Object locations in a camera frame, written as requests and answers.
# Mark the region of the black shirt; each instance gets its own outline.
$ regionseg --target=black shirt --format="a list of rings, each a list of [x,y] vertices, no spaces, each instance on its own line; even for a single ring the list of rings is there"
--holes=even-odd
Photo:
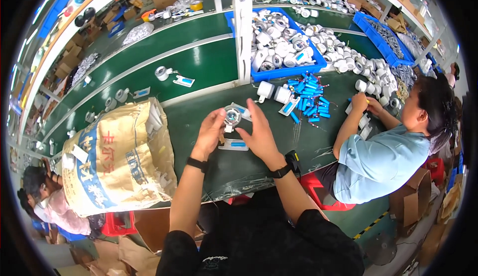
[[[359,246],[318,210],[304,211],[295,227],[267,212],[253,217],[222,215],[199,251],[187,233],[171,231],[156,275],[360,276],[365,271]]]

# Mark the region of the smartwatch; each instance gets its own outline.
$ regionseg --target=smartwatch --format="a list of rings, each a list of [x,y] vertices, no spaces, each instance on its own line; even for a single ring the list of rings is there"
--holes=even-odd
[[[196,168],[199,168],[202,173],[206,173],[209,163],[207,161],[199,161],[191,157],[187,157],[186,165],[190,165]]]
[[[287,163],[284,167],[282,167],[281,169],[278,169],[276,171],[271,171],[271,176],[273,178],[282,178],[284,177],[284,175],[286,175],[287,173],[289,173],[290,171],[292,170],[291,166],[289,165],[289,163]]]

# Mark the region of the yellow tape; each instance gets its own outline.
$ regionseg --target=yellow tape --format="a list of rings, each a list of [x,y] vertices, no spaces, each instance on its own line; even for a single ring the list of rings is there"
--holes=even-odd
[[[199,1],[198,3],[190,4],[189,7],[194,11],[200,10],[200,9],[203,8],[203,3],[201,1]]]

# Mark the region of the black hair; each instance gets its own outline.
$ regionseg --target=black hair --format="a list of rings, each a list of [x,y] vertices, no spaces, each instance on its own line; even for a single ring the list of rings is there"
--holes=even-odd
[[[454,63],[453,66],[455,67],[455,80],[460,80],[460,67],[457,63]]]
[[[457,107],[455,95],[443,73],[437,78],[419,76],[415,85],[418,87],[418,107],[428,115],[426,130],[428,139],[433,144],[431,150],[440,149],[457,130]]]
[[[46,181],[46,169],[38,166],[28,166],[23,172],[23,187],[25,192],[38,201],[40,199],[40,186]]]
[[[24,209],[25,212],[27,212],[28,216],[32,218],[33,220],[43,222],[43,220],[41,220],[35,214],[35,211],[33,210],[32,206],[28,203],[28,196],[27,196],[27,193],[25,192],[25,189],[21,188],[20,190],[18,190],[17,196],[18,196],[18,199],[20,200],[21,208]]]

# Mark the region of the light blue shirt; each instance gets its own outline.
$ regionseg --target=light blue shirt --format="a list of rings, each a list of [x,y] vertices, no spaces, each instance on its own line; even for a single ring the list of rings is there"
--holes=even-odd
[[[368,140],[352,135],[342,144],[334,194],[343,203],[364,203],[405,184],[427,159],[430,141],[406,133],[403,124]]]

